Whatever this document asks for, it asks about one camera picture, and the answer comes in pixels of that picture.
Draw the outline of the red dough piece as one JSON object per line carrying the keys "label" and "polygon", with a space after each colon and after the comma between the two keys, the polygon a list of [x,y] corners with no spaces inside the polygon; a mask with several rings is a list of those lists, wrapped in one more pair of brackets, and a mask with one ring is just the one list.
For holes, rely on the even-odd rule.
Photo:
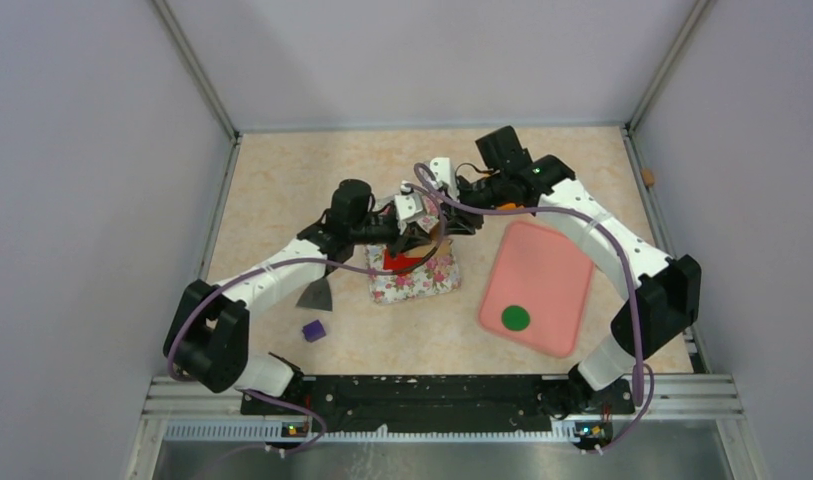
{"label": "red dough piece", "polygon": [[422,256],[411,257],[405,253],[392,255],[387,248],[382,252],[382,270],[396,275],[405,275],[416,269],[423,261]]}

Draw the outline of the metal scraper wooden handle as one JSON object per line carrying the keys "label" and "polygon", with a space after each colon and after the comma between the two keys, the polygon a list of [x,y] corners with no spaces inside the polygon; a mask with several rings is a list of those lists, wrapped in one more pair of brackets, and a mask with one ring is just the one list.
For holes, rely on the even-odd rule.
{"label": "metal scraper wooden handle", "polygon": [[296,302],[297,308],[317,310],[324,312],[333,311],[333,295],[329,280],[327,278],[318,279],[308,284]]}

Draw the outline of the wooden rolling pin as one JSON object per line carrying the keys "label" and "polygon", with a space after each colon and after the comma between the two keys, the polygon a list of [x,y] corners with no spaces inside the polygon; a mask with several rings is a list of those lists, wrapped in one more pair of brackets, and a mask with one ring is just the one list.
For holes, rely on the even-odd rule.
{"label": "wooden rolling pin", "polygon": [[453,241],[449,238],[444,239],[441,244],[423,245],[416,247],[410,251],[413,257],[418,259],[432,259],[436,256],[447,256],[451,253]]}

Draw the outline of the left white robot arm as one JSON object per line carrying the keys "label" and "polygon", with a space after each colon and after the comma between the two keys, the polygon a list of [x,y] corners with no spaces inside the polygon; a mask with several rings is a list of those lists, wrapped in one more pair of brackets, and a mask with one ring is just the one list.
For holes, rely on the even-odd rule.
{"label": "left white robot arm", "polygon": [[303,397],[294,380],[298,368],[271,353],[252,353],[251,321],[345,268],[358,245],[404,245],[423,212],[407,187],[378,205],[368,183],[342,181],[321,216],[277,253],[234,277],[215,284],[198,279],[184,289],[163,347],[170,375],[214,393],[255,390],[279,413],[296,410]]}

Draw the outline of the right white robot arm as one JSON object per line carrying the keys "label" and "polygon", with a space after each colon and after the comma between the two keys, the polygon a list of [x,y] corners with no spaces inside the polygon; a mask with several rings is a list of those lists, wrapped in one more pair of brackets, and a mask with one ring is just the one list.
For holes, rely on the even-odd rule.
{"label": "right white robot arm", "polygon": [[469,181],[448,160],[429,164],[433,186],[450,212],[473,229],[486,215],[529,213],[570,240],[610,280],[624,306],[601,343],[569,372],[568,397],[594,412],[623,374],[643,384],[644,362],[698,318],[702,270],[690,255],[674,258],[647,243],[596,201],[554,155],[538,160],[515,129],[501,127],[475,142],[484,164]]}

